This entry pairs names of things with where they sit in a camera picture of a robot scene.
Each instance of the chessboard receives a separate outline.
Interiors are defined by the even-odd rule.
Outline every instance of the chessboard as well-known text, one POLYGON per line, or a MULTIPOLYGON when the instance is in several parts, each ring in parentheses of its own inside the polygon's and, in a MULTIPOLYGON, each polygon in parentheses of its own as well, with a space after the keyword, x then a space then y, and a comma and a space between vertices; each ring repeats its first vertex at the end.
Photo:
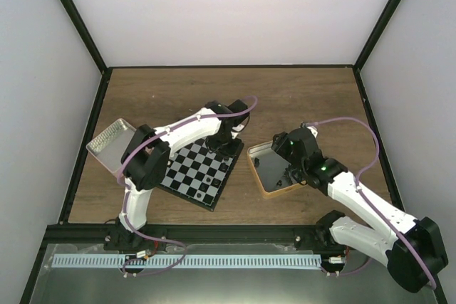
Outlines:
POLYGON ((238 144, 234 157, 210 152, 204 139, 183 147, 170 157, 166 176, 159 188, 214 211, 244 146, 240 140, 238 144))

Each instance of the white robotic arm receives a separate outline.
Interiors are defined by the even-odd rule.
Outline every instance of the white robotic arm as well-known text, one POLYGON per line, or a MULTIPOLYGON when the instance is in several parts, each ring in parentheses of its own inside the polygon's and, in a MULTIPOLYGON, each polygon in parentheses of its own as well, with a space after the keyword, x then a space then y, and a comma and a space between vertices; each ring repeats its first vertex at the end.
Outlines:
MULTIPOLYGON (((416 225, 414 216, 395 208, 364 184, 360 183, 359 186, 401 233, 407 233, 416 225)), ((335 176, 334 181, 328 184, 328 196, 351 209, 372 227, 361 226, 347 217, 340 218, 330 228, 334 240, 353 247, 386 266, 388 259, 385 252, 393 248, 398 237, 361 197, 355 186, 355 176, 351 172, 341 172, 335 176)))
POLYGON ((132 159, 125 168, 125 195, 128 195, 126 210, 119 214, 121 224, 128 231, 133 231, 125 222, 125 213, 134 229, 138 230, 146 224, 146 211, 152 194, 153 187, 157 186, 165 176, 168 160, 182 147, 196 140, 211 137, 206 141, 209 148, 217 149, 219 153, 229 155, 229 145, 239 132, 244 128, 241 124, 249 114, 233 115, 245 111, 247 106, 238 100, 230 106, 223 106, 213 102, 206 105, 189 117, 164 127, 150 129, 140 127, 132 138, 123 160, 140 143, 149 137, 160 136, 160 141, 155 142, 151 154, 142 151, 137 160, 132 159), (232 117, 219 118, 218 115, 233 115, 232 117))
POLYGON ((374 258, 410 292, 418 292, 434 277, 432 275, 448 264, 442 237, 434 221, 427 217, 417 220, 381 199, 364 184, 356 186, 354 175, 344 165, 323 156, 310 127, 303 126, 274 136, 272 149, 299 169, 308 185, 341 202, 371 227, 357 224, 339 211, 332 211, 317 222, 328 232, 321 234, 330 240, 325 243, 350 246, 374 258), (386 221, 401 234, 401 239, 386 221))

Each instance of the black chess square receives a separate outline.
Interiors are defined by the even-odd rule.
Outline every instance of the black chess square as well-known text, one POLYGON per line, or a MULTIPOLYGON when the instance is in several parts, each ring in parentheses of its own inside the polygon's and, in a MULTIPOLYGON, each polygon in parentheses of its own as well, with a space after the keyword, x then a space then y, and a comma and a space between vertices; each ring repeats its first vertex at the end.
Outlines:
POLYGON ((206 158, 202 161, 202 163, 203 163, 204 165, 207 165, 208 167, 210 167, 210 165, 212 164, 212 159, 209 158, 209 157, 206 157, 206 158))
POLYGON ((201 163, 197 162, 196 160, 190 166, 192 169, 198 170, 201 166, 201 163))
POLYGON ((186 185, 191 185, 193 178, 185 176, 184 179, 182 180, 182 183, 186 185))
POLYGON ((190 187, 187 190, 187 195, 190 196, 190 197, 193 197, 196 193, 197 193, 197 190, 195 188, 190 187))
POLYGON ((217 179, 217 178, 214 178, 214 179, 212 180, 211 185, 212 185, 213 187, 218 188, 218 187, 220 186, 220 180, 217 179))
POLYGON ((202 172, 197 172, 195 179, 202 181, 204 179, 204 174, 202 172))
POLYGON ((190 158, 190 159, 195 159, 195 157, 197 156, 198 154, 194 151, 190 151, 188 152, 188 155, 187 155, 187 158, 190 158))
POLYGON ((202 199, 202 201, 203 201, 205 204, 209 204, 209 205, 210 205, 210 204, 212 203, 212 201, 214 201, 214 197, 211 196, 211 195, 206 194, 206 195, 204 196, 204 198, 202 199))
POLYGON ((179 164, 182 164, 182 162, 184 162, 184 160, 185 160, 184 156, 182 156, 181 154, 177 155, 176 162, 178 162, 179 164))
POLYGON ((173 169, 169 169, 168 170, 168 173, 166 174, 169 178, 174 178, 177 174, 177 171, 176 170, 173 170, 173 169))
POLYGON ((179 172, 181 172, 183 174, 187 174, 188 170, 189 170, 189 167, 186 167, 185 165, 181 165, 179 168, 179 172))
POLYGON ((207 185, 205 183, 201 183, 199 186, 199 190, 201 190, 202 192, 206 192, 208 188, 209 188, 209 185, 207 185))
POLYGON ((207 173, 208 176, 213 177, 213 176, 215 176, 215 173, 216 173, 216 172, 217 172, 216 169, 213 169, 213 168, 210 167, 209 170, 207 170, 206 173, 207 173))
POLYGON ((179 186, 180 186, 180 182, 174 180, 174 181, 171 182, 170 188, 174 189, 174 190, 178 190, 179 186))

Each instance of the wooden table surface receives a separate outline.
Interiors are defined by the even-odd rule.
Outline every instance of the wooden table surface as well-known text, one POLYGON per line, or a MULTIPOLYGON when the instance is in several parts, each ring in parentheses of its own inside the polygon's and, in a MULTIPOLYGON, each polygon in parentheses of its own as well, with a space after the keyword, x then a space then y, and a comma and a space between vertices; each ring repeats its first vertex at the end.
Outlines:
MULTIPOLYGON (((199 110, 210 100, 224 104, 246 95, 258 96, 248 128, 240 135, 245 148, 214 212, 160 189, 154 189, 147 209, 151 224, 314 224, 333 209, 347 208, 305 187, 273 199, 263 199, 247 164, 248 147, 267 142, 302 121, 353 116, 367 122, 350 68, 201 68, 115 69, 95 135, 118 118, 139 126, 163 126, 199 110)), ((373 139, 354 122, 320 126, 323 153, 356 172, 373 158, 373 139)), ((379 164, 362 182, 390 201, 379 164)), ((104 222, 115 218, 124 191, 115 178, 88 156, 70 222, 104 222)))

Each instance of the white wall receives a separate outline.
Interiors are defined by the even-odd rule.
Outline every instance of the white wall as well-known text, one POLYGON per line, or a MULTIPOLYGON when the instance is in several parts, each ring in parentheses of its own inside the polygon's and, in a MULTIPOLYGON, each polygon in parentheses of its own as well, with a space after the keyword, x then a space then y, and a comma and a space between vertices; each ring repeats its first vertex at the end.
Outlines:
POLYGON ((403 0, 362 70, 405 208, 440 225, 456 303, 456 0, 403 0))
POLYGON ((108 65, 354 63, 387 0, 74 0, 108 65))
POLYGON ((57 222, 100 73, 59 0, 0 0, 0 302, 57 222))

